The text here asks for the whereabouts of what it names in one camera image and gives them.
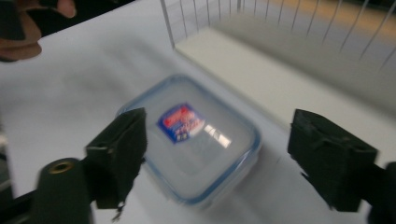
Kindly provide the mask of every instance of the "container lid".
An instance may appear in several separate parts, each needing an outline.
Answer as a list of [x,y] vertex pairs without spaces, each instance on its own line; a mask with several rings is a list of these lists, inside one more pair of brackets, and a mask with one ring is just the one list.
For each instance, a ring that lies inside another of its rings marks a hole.
[[169,77],[122,107],[145,107],[152,173],[182,203],[211,195],[261,145],[258,130],[189,77]]

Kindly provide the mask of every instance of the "clear plastic lid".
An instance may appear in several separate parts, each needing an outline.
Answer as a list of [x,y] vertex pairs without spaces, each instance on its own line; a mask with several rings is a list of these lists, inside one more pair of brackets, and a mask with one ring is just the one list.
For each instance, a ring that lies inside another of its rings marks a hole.
[[182,203],[205,200],[261,145],[249,120],[189,77],[167,78],[119,114],[139,107],[148,113],[148,166]]

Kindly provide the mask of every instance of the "white table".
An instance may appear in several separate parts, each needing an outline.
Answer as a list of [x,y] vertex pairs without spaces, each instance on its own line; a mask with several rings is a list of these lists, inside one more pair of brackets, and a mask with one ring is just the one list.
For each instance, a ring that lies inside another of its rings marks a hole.
[[[146,172],[136,179],[120,223],[364,223],[330,211],[288,155],[289,131],[173,52],[159,1],[115,10],[41,41],[27,62],[0,64],[0,108],[16,196],[35,188],[51,161],[82,159],[83,148],[139,93],[175,73],[193,76],[258,124],[264,140],[253,171],[206,212],[167,201]],[[96,223],[114,211],[95,210]]]

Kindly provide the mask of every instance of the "finger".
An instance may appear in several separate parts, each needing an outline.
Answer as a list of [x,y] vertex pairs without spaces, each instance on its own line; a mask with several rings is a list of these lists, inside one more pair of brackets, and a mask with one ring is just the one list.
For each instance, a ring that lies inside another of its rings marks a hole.
[[76,5],[73,0],[58,0],[57,11],[67,18],[73,18],[77,14]]
[[36,43],[41,38],[41,31],[26,12],[20,13],[21,24],[26,38],[24,40],[0,39],[0,49],[16,48]]
[[17,0],[19,11],[40,8],[53,8],[67,18],[76,16],[76,5],[73,0]]
[[0,58],[9,60],[23,60],[37,56],[41,53],[41,47],[35,43],[28,46],[11,49],[0,49]]

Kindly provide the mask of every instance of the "wire rack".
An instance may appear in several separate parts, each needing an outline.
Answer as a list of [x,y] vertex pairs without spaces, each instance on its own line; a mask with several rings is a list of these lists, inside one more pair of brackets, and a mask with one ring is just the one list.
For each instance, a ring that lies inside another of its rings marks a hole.
[[161,0],[172,46],[207,26],[396,117],[396,0]]

